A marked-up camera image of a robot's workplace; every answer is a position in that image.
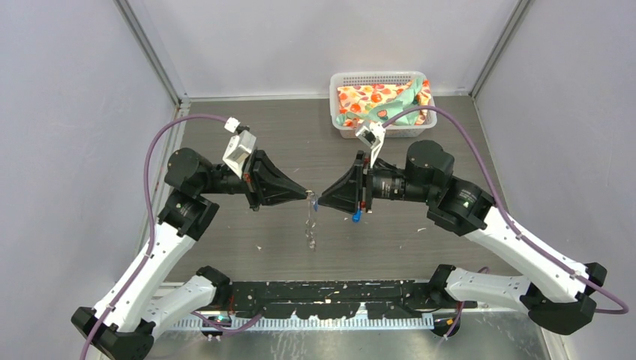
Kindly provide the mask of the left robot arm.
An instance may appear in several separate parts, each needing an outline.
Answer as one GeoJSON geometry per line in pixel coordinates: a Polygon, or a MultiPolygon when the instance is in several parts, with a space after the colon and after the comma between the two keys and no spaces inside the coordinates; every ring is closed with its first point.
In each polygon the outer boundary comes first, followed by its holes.
{"type": "Polygon", "coordinates": [[[241,194],[254,211],[305,200],[307,190],[282,173],[263,150],[249,154],[234,173],[191,148],[169,158],[164,181],[172,187],[143,249],[116,285],[93,307],[79,307],[71,322],[109,359],[144,359],[170,326],[208,306],[219,311],[233,299],[231,280],[211,266],[199,268],[178,289],[153,300],[176,263],[200,240],[220,206],[208,194],[241,194]]]}

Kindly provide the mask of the large metal keyring disc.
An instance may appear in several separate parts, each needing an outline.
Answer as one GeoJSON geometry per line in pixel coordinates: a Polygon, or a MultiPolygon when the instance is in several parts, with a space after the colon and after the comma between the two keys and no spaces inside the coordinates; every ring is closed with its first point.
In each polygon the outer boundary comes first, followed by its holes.
{"type": "Polygon", "coordinates": [[[317,225],[317,212],[314,211],[313,204],[317,202],[318,197],[312,190],[306,190],[307,195],[307,220],[305,221],[305,238],[307,240],[307,246],[311,251],[315,251],[317,248],[317,240],[315,235],[315,229],[317,225]]]}

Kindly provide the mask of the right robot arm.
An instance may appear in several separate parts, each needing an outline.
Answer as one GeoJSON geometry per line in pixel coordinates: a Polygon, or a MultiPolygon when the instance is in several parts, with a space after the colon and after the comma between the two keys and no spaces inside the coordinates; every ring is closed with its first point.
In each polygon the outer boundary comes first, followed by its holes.
{"type": "Polygon", "coordinates": [[[487,248],[517,271],[502,276],[439,265],[427,283],[428,298],[438,308],[488,303],[526,314],[559,335],[589,324],[597,308],[592,295],[605,282],[606,268],[569,259],[515,224],[486,190],[455,176],[454,163],[431,140],[407,149],[404,168],[359,151],[318,203],[351,215],[369,212],[374,200],[424,203],[436,226],[487,248]]]}

